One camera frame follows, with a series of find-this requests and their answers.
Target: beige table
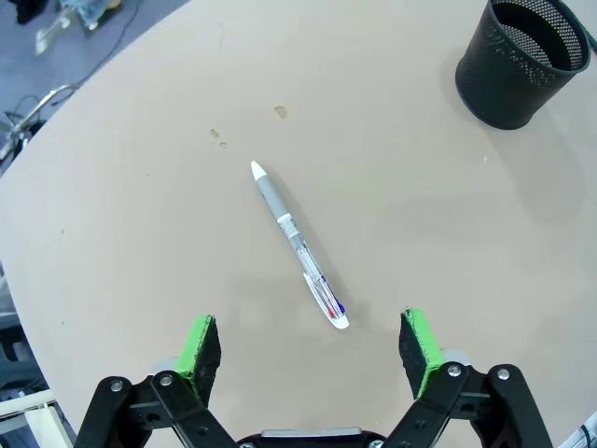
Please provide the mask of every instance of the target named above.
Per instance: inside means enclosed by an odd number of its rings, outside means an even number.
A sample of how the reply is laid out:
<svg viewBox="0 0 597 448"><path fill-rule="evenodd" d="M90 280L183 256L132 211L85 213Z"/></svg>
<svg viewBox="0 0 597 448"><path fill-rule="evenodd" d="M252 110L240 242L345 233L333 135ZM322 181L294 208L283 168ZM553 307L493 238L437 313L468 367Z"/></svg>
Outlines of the beige table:
<svg viewBox="0 0 597 448"><path fill-rule="evenodd" d="M571 6L597 30L594 2ZM235 438L388 433L411 404L407 305L478 369L521 367L554 443L595 411L597 68L519 131L479 123L453 77L482 9L197 0L64 105L0 183L0 254L76 428L100 379L142 380L212 313L211 408ZM314 303L252 159L347 330ZM474 440L453 423L439 446Z"/></svg>

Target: pen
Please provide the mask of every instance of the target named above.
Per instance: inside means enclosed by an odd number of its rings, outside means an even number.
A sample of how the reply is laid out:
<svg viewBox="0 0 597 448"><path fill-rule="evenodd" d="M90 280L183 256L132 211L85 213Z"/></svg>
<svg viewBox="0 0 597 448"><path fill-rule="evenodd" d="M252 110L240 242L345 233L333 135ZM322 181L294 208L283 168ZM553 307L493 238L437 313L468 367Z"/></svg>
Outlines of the pen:
<svg viewBox="0 0 597 448"><path fill-rule="evenodd" d="M303 277L315 300L334 327L345 329L348 327L348 317L344 313L344 307L336 299L331 287L329 287L324 274L319 269L313 255L311 255L305 239L300 233L297 224L295 224L292 215L290 215L278 190L273 186L268 174L256 161L251 162L251 171L253 172L253 178L257 183L257 188L261 196L263 196L263 199L270 208L273 217L278 221L280 228L288 239L288 243L292 246L300 264L305 270Z"/></svg>

